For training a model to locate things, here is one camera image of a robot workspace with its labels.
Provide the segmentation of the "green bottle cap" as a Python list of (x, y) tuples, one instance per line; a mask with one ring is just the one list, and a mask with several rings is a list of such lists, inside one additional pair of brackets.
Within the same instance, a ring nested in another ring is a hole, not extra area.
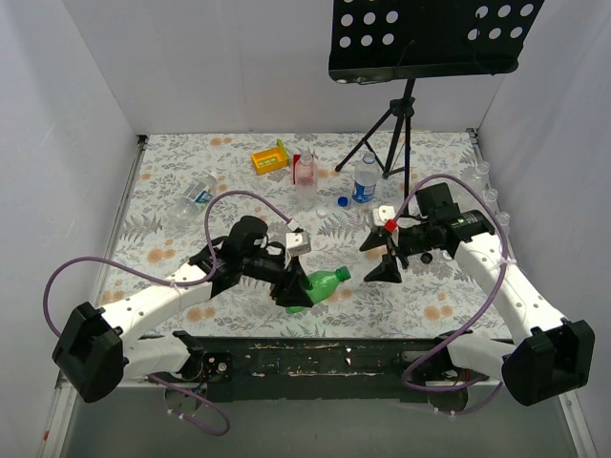
[(335, 270), (335, 275), (339, 282), (344, 282), (351, 279), (351, 275), (346, 266), (339, 267)]

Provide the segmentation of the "clear bottle blue label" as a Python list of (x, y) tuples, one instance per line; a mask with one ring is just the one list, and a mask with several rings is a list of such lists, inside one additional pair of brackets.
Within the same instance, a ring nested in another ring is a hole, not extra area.
[(195, 219), (216, 195), (218, 175), (215, 172), (194, 177), (168, 209), (168, 219), (186, 226)]

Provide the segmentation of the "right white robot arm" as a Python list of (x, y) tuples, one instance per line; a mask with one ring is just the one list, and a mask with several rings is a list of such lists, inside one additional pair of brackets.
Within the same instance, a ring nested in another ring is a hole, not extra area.
[(447, 184), (414, 195), (422, 218), (411, 227), (399, 226), (402, 214), (391, 206), (372, 210), (370, 233), (360, 249), (384, 246), (387, 252), (365, 280), (399, 283), (399, 270), (408, 267), (411, 256), (445, 251), (487, 294), (485, 307), (496, 309), (512, 340), (477, 337), (465, 323), (408, 365), (405, 386), (433, 391), (427, 376), (418, 372), (430, 365), (443, 379), (464, 370), (478, 379), (496, 379), (523, 406), (586, 385), (595, 343), (591, 326), (568, 320), (546, 301), (510, 258), (506, 237), (492, 218), (478, 210), (461, 211)]

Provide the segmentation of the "clear Pepsi bottle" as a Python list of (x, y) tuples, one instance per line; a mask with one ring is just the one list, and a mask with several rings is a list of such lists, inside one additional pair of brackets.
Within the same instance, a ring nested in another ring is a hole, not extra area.
[(379, 174), (374, 153), (364, 153), (354, 168), (352, 199), (355, 202), (365, 204), (373, 200)]

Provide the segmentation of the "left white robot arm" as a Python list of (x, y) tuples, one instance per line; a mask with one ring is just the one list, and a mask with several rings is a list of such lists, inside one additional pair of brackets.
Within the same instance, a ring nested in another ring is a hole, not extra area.
[(103, 399), (123, 380), (151, 373), (196, 380), (204, 350), (195, 338), (184, 331), (154, 339), (146, 333), (243, 277), (269, 283), (271, 298), (281, 307), (312, 306), (299, 260), (311, 250), (309, 234), (295, 221), (288, 228), (283, 243), (269, 242), (266, 223), (243, 217), (160, 284), (103, 307), (80, 304), (59, 335), (53, 361), (87, 403)]

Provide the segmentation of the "green plastic bottle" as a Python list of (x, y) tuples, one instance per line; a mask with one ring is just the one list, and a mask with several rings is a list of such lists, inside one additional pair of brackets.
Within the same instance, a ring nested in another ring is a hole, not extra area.
[(305, 293), (296, 305), (288, 306), (285, 311), (295, 314), (311, 308), (313, 305), (330, 298), (341, 284), (334, 271), (316, 271), (300, 280), (301, 291)]

